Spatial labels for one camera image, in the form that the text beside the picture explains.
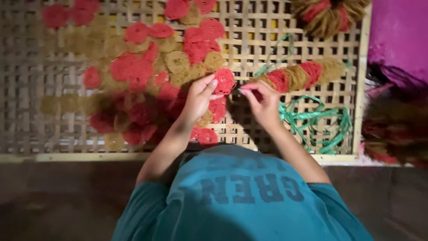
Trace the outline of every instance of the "concrete floor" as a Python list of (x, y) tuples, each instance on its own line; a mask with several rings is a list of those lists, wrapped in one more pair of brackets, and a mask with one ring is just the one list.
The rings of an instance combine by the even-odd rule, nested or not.
[[(109, 240), (140, 167), (140, 162), (0, 165), (0, 240)], [(326, 171), (375, 240), (428, 240), (426, 171)]]

